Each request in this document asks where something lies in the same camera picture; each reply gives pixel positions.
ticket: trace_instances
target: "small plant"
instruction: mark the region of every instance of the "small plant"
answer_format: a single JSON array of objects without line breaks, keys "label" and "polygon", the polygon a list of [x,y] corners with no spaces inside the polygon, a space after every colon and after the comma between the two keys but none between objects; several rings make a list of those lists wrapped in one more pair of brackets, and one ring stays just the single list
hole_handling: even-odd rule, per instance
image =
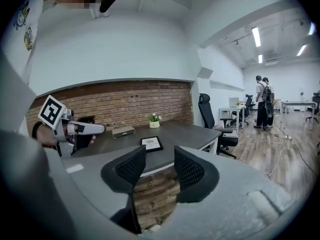
[{"label": "small plant", "polygon": [[162,120],[162,117],[160,115],[157,116],[156,113],[153,113],[151,116],[145,115],[145,117],[148,118],[150,122],[158,122]]}]

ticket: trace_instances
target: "red brick wall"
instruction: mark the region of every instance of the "red brick wall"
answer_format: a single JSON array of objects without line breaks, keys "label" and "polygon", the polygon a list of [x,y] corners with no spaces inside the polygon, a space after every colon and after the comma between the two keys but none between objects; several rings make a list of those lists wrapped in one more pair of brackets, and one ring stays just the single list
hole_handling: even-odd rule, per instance
[{"label": "red brick wall", "polygon": [[[119,81],[95,83],[51,93],[74,118],[95,116],[107,131],[125,125],[147,125],[145,115],[156,113],[164,121],[177,119],[193,124],[191,86],[179,81]],[[39,121],[38,113],[47,96],[37,98],[26,119]]]}]

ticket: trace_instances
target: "white flower pot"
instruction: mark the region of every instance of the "white flower pot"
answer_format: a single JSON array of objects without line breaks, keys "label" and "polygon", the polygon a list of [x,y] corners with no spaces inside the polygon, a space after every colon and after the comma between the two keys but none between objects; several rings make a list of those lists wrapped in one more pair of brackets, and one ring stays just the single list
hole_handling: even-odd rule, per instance
[{"label": "white flower pot", "polygon": [[150,122],[150,128],[158,128],[158,127],[160,127],[159,121]]}]

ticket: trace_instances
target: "floor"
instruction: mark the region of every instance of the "floor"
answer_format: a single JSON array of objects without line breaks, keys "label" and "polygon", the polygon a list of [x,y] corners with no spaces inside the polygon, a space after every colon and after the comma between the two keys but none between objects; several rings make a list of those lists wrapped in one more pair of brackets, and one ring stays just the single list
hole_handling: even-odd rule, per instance
[{"label": "floor", "polygon": [[[310,192],[317,178],[315,174],[318,175],[320,172],[320,156],[317,156],[320,124],[314,122],[313,129],[309,130],[310,123],[305,122],[305,116],[308,117],[309,113],[292,111],[289,114],[279,114],[275,112],[274,126],[268,128],[266,132],[253,128],[254,118],[257,117],[257,112],[254,111],[246,119],[249,125],[239,129],[239,138],[249,142],[281,143],[281,139],[273,134],[283,137],[285,134],[282,131],[293,137],[289,142],[289,148],[282,152],[277,169],[271,177],[296,199],[305,197]],[[273,171],[281,150],[288,146],[286,139],[283,139],[282,144],[248,143],[242,140],[239,140],[238,145],[230,148],[229,151],[238,160],[249,164],[262,174],[270,174]],[[315,174],[304,163],[299,150]],[[179,182],[173,167],[141,178],[134,188],[134,202],[141,228],[147,229],[154,224],[161,225],[174,210],[176,195],[179,192]]]}]

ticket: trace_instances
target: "backpack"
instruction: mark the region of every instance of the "backpack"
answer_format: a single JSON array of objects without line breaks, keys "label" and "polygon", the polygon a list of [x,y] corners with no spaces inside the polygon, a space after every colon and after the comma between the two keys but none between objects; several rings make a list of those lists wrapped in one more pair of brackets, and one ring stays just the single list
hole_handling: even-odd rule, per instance
[{"label": "backpack", "polygon": [[262,99],[264,102],[271,102],[272,99],[272,93],[271,90],[269,89],[269,86],[264,86],[262,83],[259,82],[260,85],[263,86],[263,93],[262,93]]}]

